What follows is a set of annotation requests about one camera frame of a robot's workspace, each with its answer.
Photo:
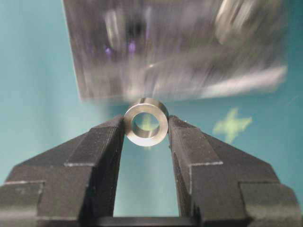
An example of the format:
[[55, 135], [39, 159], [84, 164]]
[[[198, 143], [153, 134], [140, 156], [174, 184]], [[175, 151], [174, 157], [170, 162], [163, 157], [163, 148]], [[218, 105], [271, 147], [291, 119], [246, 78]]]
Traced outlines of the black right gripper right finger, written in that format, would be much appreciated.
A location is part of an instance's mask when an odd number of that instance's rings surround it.
[[297, 197], [273, 167], [169, 117], [169, 147], [180, 216], [202, 227], [300, 227]]

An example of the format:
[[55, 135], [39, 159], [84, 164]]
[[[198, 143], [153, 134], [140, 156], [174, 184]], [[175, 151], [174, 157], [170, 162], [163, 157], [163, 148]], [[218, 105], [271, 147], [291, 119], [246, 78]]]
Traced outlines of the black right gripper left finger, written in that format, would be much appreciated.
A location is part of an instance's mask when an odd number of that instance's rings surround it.
[[15, 165], [0, 187], [3, 227], [79, 227], [113, 215], [122, 116]]

